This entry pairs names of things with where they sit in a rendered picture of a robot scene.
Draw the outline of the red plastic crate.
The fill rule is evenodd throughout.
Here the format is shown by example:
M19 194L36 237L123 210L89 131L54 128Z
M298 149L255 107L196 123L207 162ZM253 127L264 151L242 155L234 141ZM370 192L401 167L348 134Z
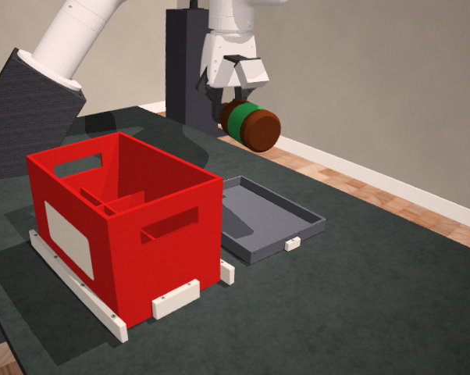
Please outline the red plastic crate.
M55 175L98 153L101 166ZM220 280L222 177L122 132L26 159L39 236L127 329L153 300Z

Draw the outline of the brown bottle with green label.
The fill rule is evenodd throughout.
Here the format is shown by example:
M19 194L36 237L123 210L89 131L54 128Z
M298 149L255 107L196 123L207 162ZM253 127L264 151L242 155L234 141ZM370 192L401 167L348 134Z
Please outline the brown bottle with green label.
M280 137L279 118L243 99L224 102L220 124L224 132L253 152L266 152Z

